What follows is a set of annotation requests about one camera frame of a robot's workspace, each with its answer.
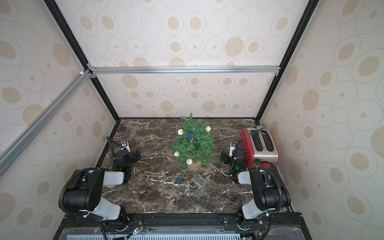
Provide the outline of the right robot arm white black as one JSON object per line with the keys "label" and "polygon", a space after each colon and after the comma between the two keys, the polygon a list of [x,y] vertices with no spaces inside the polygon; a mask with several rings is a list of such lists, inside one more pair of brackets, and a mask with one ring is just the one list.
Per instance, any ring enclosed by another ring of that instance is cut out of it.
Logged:
{"label": "right robot arm white black", "polygon": [[221,153],[220,160],[230,165],[230,177],[240,185],[249,185],[253,198],[238,210],[238,221],[260,219],[291,205],[290,194],[276,168],[245,168],[245,153],[231,150]]}

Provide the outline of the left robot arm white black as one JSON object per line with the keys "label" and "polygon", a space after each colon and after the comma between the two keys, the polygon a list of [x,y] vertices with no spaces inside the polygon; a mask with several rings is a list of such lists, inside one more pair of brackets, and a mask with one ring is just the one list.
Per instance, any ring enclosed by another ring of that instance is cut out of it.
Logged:
{"label": "left robot arm white black", "polygon": [[126,210],[102,197],[104,187],[127,184],[133,172],[133,164],[141,160],[139,150],[127,149],[114,155],[114,168],[86,168],[74,171],[59,196],[59,208],[69,215],[83,215],[100,221],[129,221]]}

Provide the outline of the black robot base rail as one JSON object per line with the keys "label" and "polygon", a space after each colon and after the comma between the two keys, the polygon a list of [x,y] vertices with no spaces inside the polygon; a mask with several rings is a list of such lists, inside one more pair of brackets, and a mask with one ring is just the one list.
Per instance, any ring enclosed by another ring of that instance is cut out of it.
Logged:
{"label": "black robot base rail", "polygon": [[310,240],[301,213],[275,213],[259,220],[239,214],[128,214],[114,221],[66,215],[55,240]]}

